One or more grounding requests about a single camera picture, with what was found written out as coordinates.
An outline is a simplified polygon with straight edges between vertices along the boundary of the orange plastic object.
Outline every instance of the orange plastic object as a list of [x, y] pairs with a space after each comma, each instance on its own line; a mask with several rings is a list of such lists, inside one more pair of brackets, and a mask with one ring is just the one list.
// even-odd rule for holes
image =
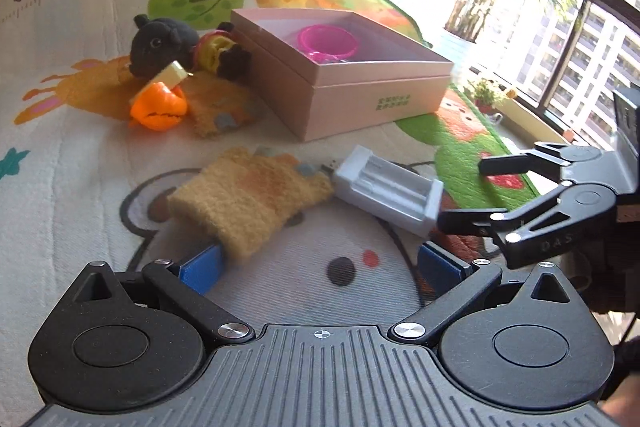
[[163, 82], [150, 84], [131, 106], [131, 118], [154, 131], [168, 131], [187, 114], [187, 99], [180, 87], [169, 89]]

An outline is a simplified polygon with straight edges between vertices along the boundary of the plush toy ear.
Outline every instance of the plush toy ear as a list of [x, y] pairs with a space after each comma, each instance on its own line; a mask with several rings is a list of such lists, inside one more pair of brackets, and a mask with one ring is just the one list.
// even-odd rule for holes
[[180, 46], [182, 44], [182, 39], [180, 38], [180, 33], [178, 33], [178, 29], [174, 28], [169, 32], [169, 42]]
[[136, 27], [140, 29], [142, 28], [142, 26], [149, 22], [149, 17], [141, 13], [140, 15], [136, 15], [135, 17], [133, 17], [133, 22], [135, 22]]
[[231, 33], [234, 30], [234, 26], [232, 25], [231, 22], [225, 22], [222, 21], [219, 25], [218, 25], [218, 29], [222, 30], [224, 32], [228, 32]]

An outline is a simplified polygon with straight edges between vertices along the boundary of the cardboard box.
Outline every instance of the cardboard box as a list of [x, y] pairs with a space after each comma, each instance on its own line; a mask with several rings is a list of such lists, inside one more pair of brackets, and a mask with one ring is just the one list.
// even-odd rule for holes
[[[234, 37], [252, 53], [250, 84], [303, 140], [434, 112], [453, 63], [354, 12], [234, 10]], [[340, 26], [358, 40], [348, 62], [317, 64], [297, 49], [301, 29]]]

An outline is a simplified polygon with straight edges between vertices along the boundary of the stuffed animal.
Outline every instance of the stuffed animal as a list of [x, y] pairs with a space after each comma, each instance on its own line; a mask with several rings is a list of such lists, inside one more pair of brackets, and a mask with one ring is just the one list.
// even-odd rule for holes
[[138, 32], [131, 43], [129, 71], [139, 78], [151, 79], [174, 60], [185, 70], [193, 68], [193, 51], [200, 39], [187, 23], [173, 19], [149, 20], [136, 15]]
[[196, 65], [227, 80], [237, 80], [249, 70], [251, 53], [231, 37], [234, 26], [220, 23], [218, 29], [200, 38], [194, 51]]

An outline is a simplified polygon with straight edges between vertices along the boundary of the printed bear nose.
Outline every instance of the printed bear nose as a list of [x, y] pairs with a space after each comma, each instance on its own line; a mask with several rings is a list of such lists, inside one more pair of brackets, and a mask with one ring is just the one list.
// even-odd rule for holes
[[348, 257], [336, 257], [327, 265], [326, 276], [336, 286], [348, 286], [356, 277], [356, 267]]

